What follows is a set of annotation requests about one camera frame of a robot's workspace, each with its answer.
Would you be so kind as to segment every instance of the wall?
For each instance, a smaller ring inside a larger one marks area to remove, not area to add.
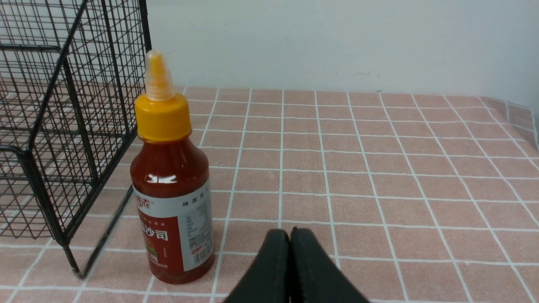
[[[149,1],[178,84],[479,94],[539,107],[537,0]]]

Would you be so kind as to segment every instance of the translucent nozzle tip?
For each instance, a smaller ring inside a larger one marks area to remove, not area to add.
[[[146,54],[146,97],[154,101],[174,97],[172,77],[167,68],[163,53],[151,50]]]

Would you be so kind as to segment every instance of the white grid line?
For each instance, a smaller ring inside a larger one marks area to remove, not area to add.
[[[448,96],[448,97],[451,97],[452,95],[447,95],[447,94],[441,94],[440,96]],[[527,110],[530,110],[528,107],[524,106],[524,105],[520,105],[520,104],[516,104],[516,103],[512,103],[512,102],[507,102],[507,101],[504,101],[504,100],[500,100],[500,99],[497,99],[497,98],[490,98],[490,99],[494,99],[494,100],[497,100],[499,102],[503,102],[505,103],[506,105],[511,105],[513,107],[519,107],[519,108],[522,108],[522,109],[527,109]]]
[[[478,147],[481,149],[481,151],[485,154],[485,156],[488,157],[487,153],[485,153],[485,151],[483,150],[483,148],[476,142],[476,144],[478,145]],[[462,181],[462,184],[464,186],[464,188],[466,189],[466,192],[468,193],[468,196],[470,197],[470,199],[472,199],[473,203],[474,203],[474,206],[475,208],[477,209],[477,211],[479,212],[479,215],[481,215],[481,218],[483,219],[483,221],[485,222],[485,224],[487,224],[487,227],[488,228],[491,228],[491,225],[490,225],[490,222],[487,220],[487,217],[485,216],[485,214],[483,213],[483,211],[481,210],[481,208],[479,207],[479,205],[477,204],[477,202],[474,199],[472,193],[470,192],[468,186],[466,185],[466,182]],[[528,286],[526,285],[526,282],[524,281],[524,279],[522,278],[522,276],[520,275],[520,272],[518,271],[518,269],[516,268],[516,266],[513,264],[513,261],[511,260],[511,258],[509,257],[509,254],[507,253],[505,247],[503,247],[500,239],[498,239],[498,236],[496,235],[496,233],[494,231],[490,231],[490,234],[494,237],[494,240],[496,241],[496,243],[498,244],[498,246],[500,247],[504,257],[507,259],[507,261],[510,263],[510,266],[511,268],[513,269],[513,271],[515,272],[515,275],[517,276],[518,280],[520,281],[520,283],[522,284],[522,287],[524,288],[524,290],[526,291],[528,297],[530,298],[530,300],[532,302],[536,302],[535,299],[534,299],[534,296],[532,295],[532,293],[530,292],[530,289],[528,288]]]
[[[126,190],[127,188],[113,188],[115,190]],[[231,193],[231,190],[222,190],[222,189],[213,189],[212,192],[225,192],[225,193]],[[264,191],[264,190],[235,190],[236,194],[278,194],[278,191]],[[301,195],[301,196],[325,196],[326,194],[316,194],[311,192],[293,192],[293,191],[284,191],[283,195]],[[352,198],[375,198],[375,196],[372,195],[353,195],[353,194],[331,194],[332,196],[339,196],[339,197],[352,197]],[[423,198],[420,197],[396,197],[396,196],[378,196],[380,199],[401,199],[401,200],[417,200],[422,201]],[[488,202],[488,203],[521,203],[520,201],[516,200],[488,200],[488,199],[449,199],[449,198],[429,198],[431,201],[447,201],[447,202]],[[539,201],[533,200],[533,201],[524,201],[528,204],[538,204]],[[89,214],[89,216],[99,216],[96,214]]]
[[[193,130],[199,130],[199,131],[210,131],[210,132],[220,132],[220,133],[242,133],[242,130],[237,129],[206,129],[206,128],[193,128]],[[310,133],[310,132],[271,132],[269,130],[246,130],[246,133],[253,133],[253,134],[283,134],[283,135],[318,135],[318,133]],[[326,136],[356,136],[352,133],[325,133],[322,132],[322,135]],[[389,138],[414,138],[414,139],[432,139],[432,137],[427,136],[407,136],[407,135],[360,135],[361,137],[389,137]],[[439,137],[441,139],[446,140],[473,140],[471,137]],[[527,142],[525,139],[515,139],[512,137],[509,138],[477,138],[477,140],[481,141],[523,141]]]
[[[207,114],[191,114],[193,116],[208,116]],[[249,118],[274,118],[279,119],[280,116],[251,116],[251,115],[221,115],[214,114],[215,117],[226,117],[226,118],[244,118],[248,116]],[[345,119],[345,118],[314,118],[314,117],[297,117],[297,116],[285,116],[284,119],[298,119],[298,120],[320,120],[320,121],[361,121],[361,122],[387,122],[388,120],[377,120],[377,119]],[[421,123],[420,120],[393,120],[393,122],[408,122],[408,123]],[[471,120],[452,120],[452,121],[429,121],[429,123],[438,123],[438,124],[447,124],[447,123],[473,123],[473,124],[486,124],[486,125],[511,125],[509,123],[497,123],[497,122],[483,122],[483,121],[471,121]]]
[[[431,229],[437,229],[436,226],[431,226]],[[24,248],[24,249],[45,249],[45,251],[51,251],[51,250],[61,250],[61,246],[45,246],[45,245],[4,245],[1,246],[2,248]],[[93,250],[93,247],[84,247],[84,246],[74,246],[74,251],[90,251]],[[147,253],[145,249],[111,249],[106,248],[105,251],[109,252],[125,252],[125,253]],[[222,254],[224,256],[256,256],[257,252],[237,252],[237,251],[216,251],[216,255]],[[334,254],[328,255],[331,258],[335,258]],[[339,255],[340,259],[349,259],[349,260],[367,260],[367,261],[389,261],[394,262],[395,260],[398,262],[415,262],[415,263],[465,263],[465,264],[486,264],[486,265],[495,265],[495,266],[534,266],[539,267],[538,262],[499,262],[499,261],[479,261],[479,260],[461,260],[461,259],[399,259],[399,258],[380,258],[380,257],[353,257],[353,256],[343,256]]]
[[[506,105],[506,119],[507,119],[507,122],[509,122],[509,121],[511,121],[511,119],[509,119],[509,103],[507,103],[505,101],[503,103],[505,103],[505,105]]]
[[[512,127],[516,127],[516,128],[520,128],[520,129],[523,129],[523,130],[527,130],[527,131],[529,131],[529,132],[533,132],[533,130],[528,129],[528,128],[523,127],[523,126],[520,126],[520,125],[517,125],[517,124],[509,124],[509,125],[511,125]]]
[[[534,138],[535,138],[535,148],[537,150],[539,150],[539,134],[537,133],[537,129],[539,128],[539,126],[537,124],[535,124],[535,110],[532,109],[531,110],[531,124],[534,126]]]
[[[283,147],[285,139],[285,91],[281,91],[281,148],[279,150],[279,221],[277,222],[277,227],[282,228],[282,166],[283,166]]]
[[[459,95],[459,96],[452,96],[452,95],[445,95],[445,96],[448,96],[448,97],[463,97],[462,95]],[[203,99],[189,99],[189,101],[194,101],[194,102],[211,102],[211,100],[203,100]],[[224,102],[224,103],[239,103],[239,104],[246,104],[246,102],[244,101],[229,101],[229,100],[218,100],[219,102]],[[271,103],[271,102],[253,102],[254,104],[263,104],[263,105],[280,105],[279,103]],[[314,106],[314,104],[292,104],[292,103],[284,103],[284,105],[287,105],[287,106]],[[518,104],[511,104],[512,106],[516,106],[516,107],[520,107],[520,108],[523,108],[523,109],[528,109],[527,107],[524,107],[524,106],[521,106],[521,105],[518,105]],[[348,105],[338,105],[338,104],[320,104],[319,105],[320,107],[348,107]],[[354,107],[366,107],[366,108],[373,108],[373,107],[377,107],[377,108],[382,108],[382,106],[372,106],[372,105],[351,105],[352,108]],[[421,108],[421,109],[450,109],[450,107],[426,107],[426,106],[421,106],[421,107],[411,107],[411,106],[388,106],[386,108],[398,108],[398,109],[414,109],[414,108]],[[484,108],[483,106],[455,106],[454,108],[457,108],[457,109],[461,109],[461,108]]]
[[[215,169],[234,169],[230,166],[210,166]],[[294,171],[299,173],[323,173],[324,170],[316,169],[293,169],[293,168],[258,168],[258,167],[240,167],[241,170],[263,170],[263,171]],[[469,179],[498,179],[498,180],[539,180],[539,177],[492,177],[492,176],[466,176],[466,175],[435,175],[435,174],[410,174],[410,173],[380,173],[372,171],[344,171],[344,170],[326,170],[329,174],[350,174],[350,175],[390,175],[390,176],[418,176],[418,177],[463,177]]]
[[[245,115],[245,121],[244,121],[244,124],[243,124],[243,130],[244,131],[241,134],[241,141],[240,141],[239,151],[238,151],[238,159],[236,161],[236,169],[234,171],[234,178],[232,179],[232,191],[230,192],[229,206],[228,206],[228,209],[226,211],[225,226],[223,228],[223,238],[221,239],[221,245],[220,245],[219,251],[224,251],[225,250],[226,233],[228,232],[228,229],[229,229],[230,213],[232,212],[232,202],[233,202],[233,199],[234,199],[234,191],[236,189],[236,182],[238,180],[238,172],[239,172],[239,166],[240,166],[240,162],[241,162],[241,148],[243,147],[243,142],[244,142],[244,139],[245,139],[245,129],[247,128],[247,118],[248,118],[249,109],[250,109],[250,106],[251,106],[252,93],[253,93],[253,90],[250,89],[249,90],[249,100],[247,102],[247,113]],[[220,254],[217,257],[217,266],[216,266],[216,269],[215,269],[215,277],[213,279],[213,286],[211,287],[211,294],[212,295],[211,295],[210,303],[215,302],[215,294],[217,292],[217,284],[218,284],[218,281],[219,281],[219,273],[220,273],[220,270],[221,270],[222,261],[223,261],[223,256]]]
[[[335,254],[335,265],[337,265],[337,268],[341,268],[341,261],[338,257],[338,247],[337,247],[337,236],[335,234],[335,225],[333,224],[333,208],[331,207],[331,196],[330,196],[330,190],[329,190],[329,179],[328,179],[328,173],[326,169],[326,156],[324,155],[324,145],[322,143],[322,130],[320,128],[320,119],[318,119],[319,113],[318,113],[318,100],[316,98],[316,92],[314,92],[314,104],[315,104],[315,111],[316,111],[316,118],[317,118],[317,124],[318,124],[318,132],[319,132],[319,139],[320,139],[320,152],[322,153],[322,167],[324,168],[324,183],[326,184],[326,199],[328,203],[328,214],[329,214],[329,222],[330,222],[330,228],[331,228],[331,239],[333,240],[333,250]]]
[[[457,114],[457,116],[462,120],[462,117],[460,116],[460,114],[455,110],[455,113]],[[490,164],[494,167],[494,169],[496,170],[496,172],[498,173],[498,175],[500,175],[500,177],[502,178],[502,180],[507,184],[507,186],[509,186],[509,188],[511,188],[511,191],[513,192],[513,194],[515,195],[515,197],[521,202],[521,205],[524,207],[524,209],[526,209],[526,212],[528,213],[528,215],[533,219],[533,221],[535,222],[535,224],[537,226],[539,226],[539,221],[537,221],[537,219],[534,217],[533,213],[530,211],[530,209],[526,206],[525,203],[522,202],[522,199],[519,195],[519,193],[515,190],[515,188],[513,187],[513,185],[508,181],[509,178],[506,178],[504,177],[504,175],[500,172],[500,170],[498,169],[498,167],[496,166],[496,164],[494,163],[494,161],[492,161],[492,159],[488,156],[487,152],[483,149],[483,147],[478,143],[478,141],[475,139],[474,135],[472,134],[472,132],[470,131],[470,129],[468,128],[467,125],[465,125],[466,129],[468,130],[468,132],[470,133],[470,135],[472,136],[473,140],[475,141],[475,144],[477,144],[477,146],[479,147],[479,149],[481,149],[481,152],[483,152],[483,154],[485,155],[485,157],[487,158],[488,162],[490,162]],[[520,150],[524,153],[524,150],[522,149],[522,147],[518,144],[516,144]],[[535,163],[533,163],[533,161],[530,161],[535,168],[537,168],[537,166],[535,165]]]
[[[382,103],[382,106],[384,106],[384,100],[382,98],[382,94],[378,94],[379,98],[380,98],[380,102]],[[388,114],[388,111],[384,108],[384,111],[385,111],[385,114],[388,116],[388,120],[389,120],[389,124],[391,125],[391,128],[393,129],[393,131],[395,132],[395,134],[397,133],[397,131],[395,130],[395,127],[393,125],[393,122],[391,121],[391,118],[389,117],[389,114]],[[415,172],[414,172],[414,169],[413,169],[413,166],[412,166],[412,163],[410,162],[410,159],[408,159],[408,156],[406,155],[406,151],[404,150],[404,146],[402,145],[402,142],[400,141],[399,138],[397,138],[397,142],[400,146],[400,149],[403,151],[404,153],[404,158],[406,159],[406,164],[408,164],[408,168],[410,169],[410,172],[412,172],[412,175],[413,175],[413,178],[417,184],[417,187],[419,189],[419,192],[421,193],[421,196],[423,197],[424,201],[425,201],[425,205],[427,206],[427,209],[429,210],[429,214],[431,215],[431,218],[432,218],[432,221],[434,222],[434,225],[437,227],[436,229],[438,230],[438,234],[440,236],[440,239],[442,241],[442,243],[444,244],[444,247],[447,251],[447,254],[449,255],[449,258],[451,260],[455,260],[455,257],[453,256],[453,252],[451,251],[451,248],[449,247],[449,244],[447,243],[447,240],[444,236],[444,233],[442,232],[441,228],[440,228],[440,225],[438,224],[438,220],[436,219],[436,216],[434,215],[434,212],[432,211],[432,207],[431,207],[431,204],[427,198],[427,195],[425,194],[425,191],[423,190],[423,187],[421,186],[421,183],[419,182],[419,179],[418,177],[415,175]],[[462,284],[462,288],[464,290],[464,292],[466,293],[466,298],[468,299],[468,301],[472,302],[472,296],[470,295],[470,292],[468,290],[468,286],[466,285],[466,282],[464,281],[464,277],[462,276],[462,272],[460,271],[460,268],[459,266],[457,265],[456,262],[453,262],[453,267],[455,268],[456,272],[457,272],[457,275],[459,277],[459,280],[460,280],[460,283]]]
[[[187,87],[185,87],[183,89],[183,94],[185,95],[185,90],[187,89]],[[217,91],[215,92],[215,99],[213,101],[213,105],[211,107],[211,111],[210,111],[210,115],[208,116],[208,120],[206,122],[206,127],[203,129],[203,132],[202,132],[202,136],[201,136],[201,140],[200,140],[200,143],[198,144],[198,147],[201,147],[202,146],[202,143],[204,142],[204,138],[206,137],[206,133],[208,131],[208,128],[210,128],[210,120],[211,118],[213,117],[213,112],[215,111],[215,106],[217,104],[217,96],[219,96],[219,90],[220,88],[217,89]]]
[[[34,267],[36,267],[36,265],[39,263],[39,260],[41,260],[41,258],[43,257],[43,254],[45,253],[47,247],[51,244],[52,241],[53,241],[53,239],[50,238],[49,241],[47,241],[47,244],[45,244],[45,246],[41,249],[41,251],[37,255],[37,257],[34,260],[34,262],[32,263],[32,265],[30,265],[30,267],[28,267],[28,269],[24,272],[24,276],[19,281],[19,284],[17,285],[17,287],[13,289],[13,292],[9,296],[6,303],[11,303],[13,301],[13,298],[17,295],[17,292],[23,287],[24,282],[26,282],[26,279],[28,278],[28,275],[30,274],[30,272],[33,271]]]
[[[495,109],[489,109],[488,113],[490,114],[490,116],[495,120],[495,121],[498,121],[498,119],[492,114],[491,110],[495,110]],[[537,164],[535,164],[535,162],[531,159],[531,157],[524,151],[524,149],[522,148],[522,146],[520,146],[520,144],[517,143],[517,141],[519,140],[516,140],[515,138],[513,138],[509,132],[504,128],[503,131],[512,139],[513,143],[515,143],[515,145],[520,149],[520,151],[522,152],[523,155],[526,156],[526,159],[531,163],[531,165],[533,165],[538,171],[539,171],[539,166]]]
[[[348,101],[348,105],[350,105],[350,95],[348,93],[346,93],[346,99]],[[350,114],[352,115],[352,119],[353,119],[354,118],[354,112],[352,111],[352,107],[350,107]],[[363,150],[363,142],[361,141],[361,136],[360,136],[359,130],[357,129],[357,124],[354,124],[354,129],[356,131],[357,140],[358,140],[358,143],[360,145],[360,150]],[[395,265],[395,269],[397,270],[397,275],[398,275],[398,278],[399,278],[400,287],[402,289],[404,299],[406,301],[408,301],[408,292],[406,291],[406,285],[404,284],[403,274],[402,274],[402,271],[400,270],[399,262],[397,261],[397,254],[395,253],[395,248],[393,246],[393,242],[391,241],[391,235],[389,234],[388,225],[387,225],[387,222],[385,221],[384,211],[382,209],[382,205],[380,204],[380,199],[379,199],[378,193],[376,191],[376,186],[375,186],[375,183],[374,183],[374,179],[372,178],[372,173],[371,173],[370,168],[369,168],[369,161],[367,161],[367,156],[365,154],[363,154],[363,161],[365,162],[365,169],[367,170],[367,173],[368,173],[368,176],[369,176],[369,182],[371,183],[372,194],[373,194],[373,196],[374,196],[374,198],[376,200],[376,207],[378,209],[378,212],[380,213],[380,217],[381,217],[381,220],[382,220],[382,227],[384,228],[384,232],[385,232],[385,237],[386,237],[386,239],[388,241],[388,245],[389,245],[389,249],[391,251],[391,256],[393,257],[393,262],[394,262],[394,265]]]

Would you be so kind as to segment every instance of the sauce bottle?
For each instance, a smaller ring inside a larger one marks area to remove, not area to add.
[[[194,281],[215,258],[209,163],[189,140],[187,99],[175,92],[159,51],[146,55],[146,93],[135,115],[144,144],[130,173],[150,270],[168,284]]]

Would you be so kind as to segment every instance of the yellow bottle cap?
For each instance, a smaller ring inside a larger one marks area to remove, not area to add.
[[[135,101],[139,136],[153,142],[175,141],[191,131],[187,98],[176,92],[163,54],[146,54],[146,93]]]

